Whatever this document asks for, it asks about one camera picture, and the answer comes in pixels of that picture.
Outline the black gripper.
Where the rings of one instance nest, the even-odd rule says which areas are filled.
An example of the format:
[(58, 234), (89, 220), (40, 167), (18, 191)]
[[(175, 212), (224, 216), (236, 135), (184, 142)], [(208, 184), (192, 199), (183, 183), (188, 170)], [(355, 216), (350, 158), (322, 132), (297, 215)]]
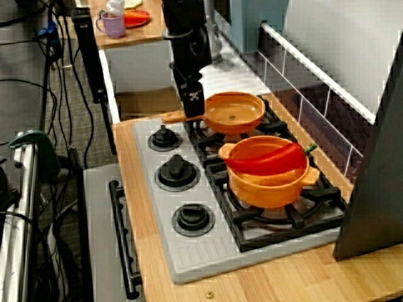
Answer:
[(205, 112), (202, 84), (198, 81), (199, 71), (212, 63), (210, 43), (205, 26), (193, 30), (186, 38), (171, 40), (174, 61), (171, 64), (180, 101), (184, 104), (187, 117), (196, 117)]

